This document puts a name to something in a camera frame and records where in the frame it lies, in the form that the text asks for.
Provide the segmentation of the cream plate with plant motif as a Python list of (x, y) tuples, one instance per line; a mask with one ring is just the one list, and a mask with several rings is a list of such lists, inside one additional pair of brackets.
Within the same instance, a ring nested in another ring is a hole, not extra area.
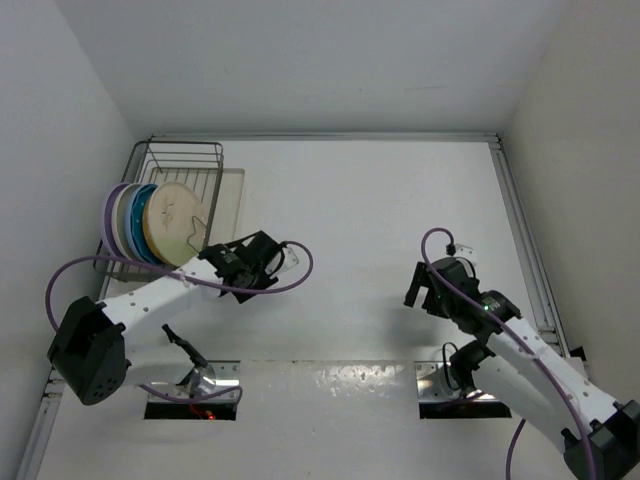
[(205, 209), (199, 197), (180, 182), (157, 187), (149, 202), (149, 227), (167, 265), (180, 267), (203, 248)]

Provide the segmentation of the yellow dotted plate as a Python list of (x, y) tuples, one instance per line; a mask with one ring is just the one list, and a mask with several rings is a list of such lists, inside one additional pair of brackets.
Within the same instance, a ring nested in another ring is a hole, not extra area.
[(157, 263), (159, 265), (165, 265), (166, 264), (165, 259), (158, 252), (157, 247), (156, 247), (153, 239), (151, 238), (151, 232), (150, 232), (150, 227), (149, 227), (149, 202), (145, 203), (145, 207), (144, 207), (144, 210), (143, 210), (142, 228), (143, 228), (143, 234), (144, 234), (144, 238), (145, 238), (146, 244), (147, 244), (149, 250), (151, 251), (151, 253), (153, 254), (153, 256), (155, 257), (155, 259), (157, 260)]

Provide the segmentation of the teal dotted plate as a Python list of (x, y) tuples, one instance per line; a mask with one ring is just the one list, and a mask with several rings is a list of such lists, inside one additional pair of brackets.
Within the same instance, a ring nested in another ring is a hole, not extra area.
[(153, 264), (153, 265), (159, 265), (159, 264), (157, 263), (157, 260), (155, 259), (155, 257), (153, 256), (153, 254), (151, 253), (151, 251), (149, 250), (146, 244), (144, 234), (143, 234), (143, 228), (142, 228), (142, 216), (143, 216), (145, 203), (151, 198), (152, 194), (156, 189), (157, 189), (157, 185), (153, 183), (142, 185), (142, 187), (138, 190), (138, 193), (136, 194), (134, 198), (134, 203), (133, 203), (135, 242), (140, 252), (142, 253), (142, 255), (148, 260), (147, 263)]

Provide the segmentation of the purple plate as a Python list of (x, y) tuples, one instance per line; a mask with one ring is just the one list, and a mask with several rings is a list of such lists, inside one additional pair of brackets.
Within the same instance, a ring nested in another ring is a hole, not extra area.
[(108, 252), (115, 257), (127, 258), (127, 255), (118, 247), (112, 230), (112, 211), (116, 198), (120, 192), (128, 185), (127, 182), (115, 185), (105, 196), (101, 213), (101, 238)]

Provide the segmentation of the light blue plate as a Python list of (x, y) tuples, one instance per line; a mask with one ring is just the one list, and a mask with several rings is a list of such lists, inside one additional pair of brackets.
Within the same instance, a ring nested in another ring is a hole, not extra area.
[(133, 203), (138, 190), (142, 187), (140, 183), (130, 184), (124, 192), (123, 202), (125, 206), (124, 216), (124, 230), (126, 235), (126, 241), (129, 250), (131, 251), (131, 258), (147, 263), (148, 260), (140, 252), (134, 237), (134, 215), (133, 215)]

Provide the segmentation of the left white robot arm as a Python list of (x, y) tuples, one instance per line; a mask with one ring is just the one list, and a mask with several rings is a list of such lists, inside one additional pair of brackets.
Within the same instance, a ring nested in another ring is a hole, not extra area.
[(280, 292), (280, 274), (298, 263), (290, 243), (263, 231), (208, 246), (172, 271), (154, 267), (157, 279), (134, 290), (100, 301), (87, 296), (73, 301), (53, 325), (47, 358), (86, 406), (129, 385), (167, 401), (173, 396), (153, 386), (173, 385), (183, 392), (180, 403), (229, 394), (237, 388), (219, 383), (211, 362), (173, 322), (219, 306), (225, 296), (243, 304)]

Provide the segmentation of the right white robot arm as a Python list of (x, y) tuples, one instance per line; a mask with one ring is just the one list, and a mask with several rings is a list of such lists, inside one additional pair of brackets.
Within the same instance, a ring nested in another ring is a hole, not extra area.
[(417, 263), (404, 303), (419, 291), (430, 315), (472, 341), (455, 350), (437, 386), (497, 398), (550, 440), (577, 479), (622, 479), (639, 463), (639, 404), (621, 403), (576, 371), (501, 292), (479, 289), (472, 264)]

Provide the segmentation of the beige drip tray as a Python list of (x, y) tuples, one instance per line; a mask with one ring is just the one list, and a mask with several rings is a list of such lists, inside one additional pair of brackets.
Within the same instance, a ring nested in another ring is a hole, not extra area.
[(236, 239), (245, 170), (224, 168), (221, 176), (215, 170), (209, 171), (206, 186), (205, 219), (208, 221), (208, 244), (227, 243)]

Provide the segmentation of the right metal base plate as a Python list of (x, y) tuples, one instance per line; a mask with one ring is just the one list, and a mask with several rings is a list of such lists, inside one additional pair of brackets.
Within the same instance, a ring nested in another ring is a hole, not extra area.
[(417, 399), (420, 405), (449, 404), (456, 401), (498, 402), (493, 395), (479, 390), (463, 393), (453, 379), (446, 381), (441, 361), (415, 362)]

